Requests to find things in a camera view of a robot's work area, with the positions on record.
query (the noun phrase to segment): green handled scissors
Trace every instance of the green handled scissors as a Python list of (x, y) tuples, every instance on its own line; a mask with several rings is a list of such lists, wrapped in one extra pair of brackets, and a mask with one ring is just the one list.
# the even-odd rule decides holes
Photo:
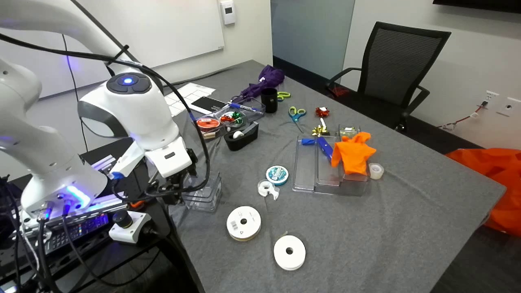
[(293, 122), (295, 122), (295, 125), (298, 127), (300, 132), (304, 133), (302, 131), (302, 129), (300, 128), (300, 126), (297, 124), (297, 122), (299, 121), (300, 117), (306, 115), (306, 110), (305, 109), (297, 109), (296, 107), (291, 106), (290, 110), (289, 110), (289, 114), (290, 114), (291, 120), (293, 120)]
[(279, 102), (282, 102), (284, 101), (284, 99), (287, 99), (291, 97), (291, 94), (289, 92), (278, 92), (277, 93), (277, 100), (279, 100)]

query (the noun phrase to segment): blue led light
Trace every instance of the blue led light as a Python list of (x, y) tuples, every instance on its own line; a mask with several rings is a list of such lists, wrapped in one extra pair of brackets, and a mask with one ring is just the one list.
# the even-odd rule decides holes
[(69, 185), (66, 189), (80, 202), (81, 207), (85, 207), (90, 203), (91, 199), (75, 186)]

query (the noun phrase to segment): purple fabric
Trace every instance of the purple fabric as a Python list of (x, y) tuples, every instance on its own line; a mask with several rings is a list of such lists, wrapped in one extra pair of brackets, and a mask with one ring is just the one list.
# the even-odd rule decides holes
[(266, 65), (260, 72), (259, 83), (250, 83), (250, 86), (243, 90), (239, 97), (251, 98), (257, 97), (265, 88), (274, 88), (284, 81), (284, 72), (280, 69), (275, 69), (270, 65)]

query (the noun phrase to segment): chair armrest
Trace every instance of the chair armrest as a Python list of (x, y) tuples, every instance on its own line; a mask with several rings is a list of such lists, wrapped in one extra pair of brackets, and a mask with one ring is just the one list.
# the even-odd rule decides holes
[(355, 67), (349, 67), (349, 68), (346, 68), (344, 70), (342, 70), (339, 74), (333, 76), (333, 78), (331, 78), (330, 80), (328, 80), (328, 82), (326, 83), (326, 90), (328, 90), (335, 98), (337, 98), (337, 94), (335, 92), (333, 92), (331, 90), (331, 84), (341, 78), (342, 76), (344, 76), (345, 74), (347, 74), (348, 72), (352, 71), (352, 70), (358, 70), (358, 71), (362, 71), (361, 68), (355, 68)]
[(424, 87), (421, 87), (421, 86), (417, 86), (417, 88), (420, 91), (420, 93), (418, 94), (418, 96), (416, 96), (416, 98), (414, 98), (414, 100), (412, 101), (411, 104), (409, 104), (409, 106), (403, 111), (402, 113), (402, 117), (404, 118), (407, 118), (413, 111), (414, 109), (418, 108), (418, 106), (420, 106), (420, 104), (425, 100), (425, 98), (430, 94), (430, 91), (428, 91), (427, 89), (425, 89)]

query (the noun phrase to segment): whiteboard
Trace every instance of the whiteboard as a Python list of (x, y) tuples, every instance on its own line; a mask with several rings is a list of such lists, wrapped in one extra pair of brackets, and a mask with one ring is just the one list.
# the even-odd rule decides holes
[[(224, 48), (215, 0), (79, 0), (141, 63), (156, 67)], [(64, 49), (61, 34), (0, 29), (16, 39)], [(69, 51), (90, 52), (66, 36)], [(0, 57), (27, 67), (42, 81), (41, 97), (73, 89), (66, 56), (0, 41)], [(70, 57), (78, 87), (110, 77), (100, 61)]]

